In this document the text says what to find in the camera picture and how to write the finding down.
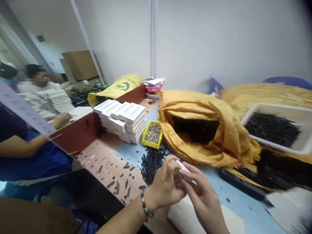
black bristles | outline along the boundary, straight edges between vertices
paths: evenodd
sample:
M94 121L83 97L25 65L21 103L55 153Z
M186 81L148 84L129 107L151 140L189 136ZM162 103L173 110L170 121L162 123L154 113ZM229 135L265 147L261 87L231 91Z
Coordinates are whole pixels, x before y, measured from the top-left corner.
M254 113L245 128L255 136L291 148L300 130L293 122L272 114Z
M157 170L163 165L163 159L173 152L164 144L160 145L159 150L148 147L146 151L147 155L143 154L140 170L143 180L149 187L153 183Z

desk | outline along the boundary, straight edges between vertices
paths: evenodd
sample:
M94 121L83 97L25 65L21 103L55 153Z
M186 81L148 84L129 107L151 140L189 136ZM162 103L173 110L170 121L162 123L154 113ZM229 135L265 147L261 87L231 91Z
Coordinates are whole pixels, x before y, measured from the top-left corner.
M157 105L144 100L147 122L157 120ZM122 142L116 135L103 133L76 158L124 205L128 205L146 186L139 167L145 146ZM219 178L214 168L201 168L219 196L220 202L244 220L245 233L264 234L285 231L266 211L268 205L259 202ZM178 233L167 221L166 209L159 210L146 226L153 233Z

hand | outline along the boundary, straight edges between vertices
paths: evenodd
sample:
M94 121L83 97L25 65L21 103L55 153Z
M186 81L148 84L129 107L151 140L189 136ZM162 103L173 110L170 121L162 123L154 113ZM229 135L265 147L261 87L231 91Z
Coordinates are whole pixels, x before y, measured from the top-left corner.
M181 180L181 183L187 191L194 205L198 221L206 233L229 233L224 221L219 198L203 172L187 162L183 162L183 165L191 171L191 173L183 171L183 174L194 180L197 185L188 183L185 180Z
M55 117L54 122L52 123L52 126L56 130L59 130L61 126L67 123L71 118L72 116L69 113L60 114Z
M178 163L171 162L172 160L180 159L174 155L166 157L155 175L153 184L144 191L145 204L150 212L175 204L186 196L181 183L175 186L173 175L181 167Z

yellow tray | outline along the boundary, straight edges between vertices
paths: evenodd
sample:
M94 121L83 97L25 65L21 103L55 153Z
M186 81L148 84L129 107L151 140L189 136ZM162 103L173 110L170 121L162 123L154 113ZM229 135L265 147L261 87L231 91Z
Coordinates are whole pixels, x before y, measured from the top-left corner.
M148 132L148 130L150 129L150 125L151 124L157 124L157 125L159 125L159 122L157 122L157 121L150 121L149 122L149 124L147 125L147 127L145 128L145 130L144 130L144 132L143 132L143 136L142 136L142 144L143 145L146 145L146 146L148 146L148 147L152 147L152 148L154 148L154 149L159 149L159 147L160 147L160 143L162 142L162 137L163 137L163 132L161 132L160 133L160 135L159 135L159 139L158 139L158 143L157 144L155 144L155 143L153 143L153 142L150 142L150 141L147 141L147 140L144 140L145 139L145 137L146 137L146 134L147 134L147 132Z

